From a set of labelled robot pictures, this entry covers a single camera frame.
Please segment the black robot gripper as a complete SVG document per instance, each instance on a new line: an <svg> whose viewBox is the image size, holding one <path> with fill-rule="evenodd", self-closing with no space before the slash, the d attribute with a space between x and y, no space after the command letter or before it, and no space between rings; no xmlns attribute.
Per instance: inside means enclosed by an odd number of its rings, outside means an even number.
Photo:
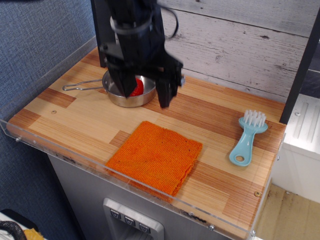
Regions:
<svg viewBox="0 0 320 240"><path fill-rule="evenodd" d="M129 97L137 87L136 75L143 75L156 81L160 107L169 107L184 78L183 64L165 49L163 19L147 17L141 23L120 23L111 18L110 26L117 40L103 43L100 49L119 92Z"/></svg>

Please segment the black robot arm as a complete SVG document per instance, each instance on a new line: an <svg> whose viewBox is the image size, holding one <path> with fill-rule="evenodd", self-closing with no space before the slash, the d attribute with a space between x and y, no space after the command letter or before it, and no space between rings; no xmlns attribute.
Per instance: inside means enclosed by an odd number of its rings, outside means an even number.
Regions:
<svg viewBox="0 0 320 240"><path fill-rule="evenodd" d="M136 76L155 81L161 108L167 108L184 83L183 63L167 53L161 10L155 0L108 0L110 27L118 42L104 42L111 79L126 98L137 87Z"/></svg>

